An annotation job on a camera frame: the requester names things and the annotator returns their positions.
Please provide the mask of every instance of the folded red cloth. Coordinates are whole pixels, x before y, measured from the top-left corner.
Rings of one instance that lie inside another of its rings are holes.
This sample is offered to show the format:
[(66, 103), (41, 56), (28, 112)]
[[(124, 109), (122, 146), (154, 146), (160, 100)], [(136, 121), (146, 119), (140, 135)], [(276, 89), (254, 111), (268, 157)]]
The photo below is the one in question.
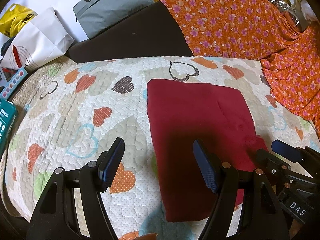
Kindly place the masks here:
[[(156, 152), (160, 192), (168, 222), (210, 215), (216, 195), (206, 187), (192, 152), (201, 138), (211, 153), (235, 168), (253, 171), (257, 136), (239, 90), (208, 83), (153, 79), (147, 85), (148, 117)], [(238, 192), (236, 205), (243, 200)]]

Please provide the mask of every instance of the yellow plastic bag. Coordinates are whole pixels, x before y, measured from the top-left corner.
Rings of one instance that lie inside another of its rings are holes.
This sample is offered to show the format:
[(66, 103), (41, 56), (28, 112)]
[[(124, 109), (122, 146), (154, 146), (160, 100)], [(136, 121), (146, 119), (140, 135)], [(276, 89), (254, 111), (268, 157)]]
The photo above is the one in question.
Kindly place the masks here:
[(0, 19), (0, 32), (11, 38), (36, 15), (33, 10), (14, 3)]

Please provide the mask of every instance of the heart-patterned quilt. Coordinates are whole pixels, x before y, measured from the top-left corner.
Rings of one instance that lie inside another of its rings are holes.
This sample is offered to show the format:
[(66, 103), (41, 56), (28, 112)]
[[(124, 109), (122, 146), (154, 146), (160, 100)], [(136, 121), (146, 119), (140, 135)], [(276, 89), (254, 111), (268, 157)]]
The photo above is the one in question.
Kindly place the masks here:
[[(124, 157), (112, 186), (102, 194), (117, 236), (125, 240), (155, 232), (160, 240), (197, 239), (205, 220), (165, 220), (147, 116), (147, 83), (154, 78), (238, 89), (250, 109), (256, 133), (270, 150), (275, 139), (320, 149), (309, 122), (270, 95), (259, 61), (150, 57), (75, 64), (61, 57), (37, 70), (13, 100), (19, 116), (0, 162), (2, 179), (5, 172), (1, 194), (8, 211), (30, 220), (57, 167), (80, 168), (122, 137)], [(292, 167), (305, 174), (300, 165)], [(88, 235), (77, 190), (75, 197), (81, 232)], [(229, 234), (236, 231), (240, 210), (235, 207)]]

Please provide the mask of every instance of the metal pin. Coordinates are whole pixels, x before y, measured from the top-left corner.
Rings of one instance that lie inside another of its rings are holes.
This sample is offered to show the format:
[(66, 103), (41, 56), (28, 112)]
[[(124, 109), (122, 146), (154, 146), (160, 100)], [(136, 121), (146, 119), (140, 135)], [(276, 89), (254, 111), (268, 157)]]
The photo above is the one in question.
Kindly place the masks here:
[(222, 167), (229, 169), (231, 167), (230, 163), (224, 162), (222, 163)]
[(93, 167), (95, 167), (96, 165), (97, 165), (97, 163), (96, 163), (95, 161), (90, 161), (90, 162), (88, 163), (89, 168), (93, 168)]
[(263, 170), (262, 170), (262, 169), (256, 169), (256, 173), (257, 173), (258, 175), (262, 175), (262, 174), (263, 174)]
[(63, 169), (61, 167), (56, 168), (56, 170), (54, 171), (56, 174), (60, 174), (63, 171)]

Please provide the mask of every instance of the orange floral fabric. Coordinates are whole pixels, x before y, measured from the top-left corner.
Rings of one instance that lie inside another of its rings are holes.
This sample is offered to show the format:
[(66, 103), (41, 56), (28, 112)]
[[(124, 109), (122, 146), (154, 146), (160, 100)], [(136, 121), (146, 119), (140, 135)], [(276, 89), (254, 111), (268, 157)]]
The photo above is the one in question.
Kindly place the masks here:
[(320, 25), (312, 23), (288, 48), (261, 60), (271, 95), (292, 113), (313, 121), (320, 138)]
[(258, 60), (300, 36), (268, 0), (161, 0), (194, 56)]

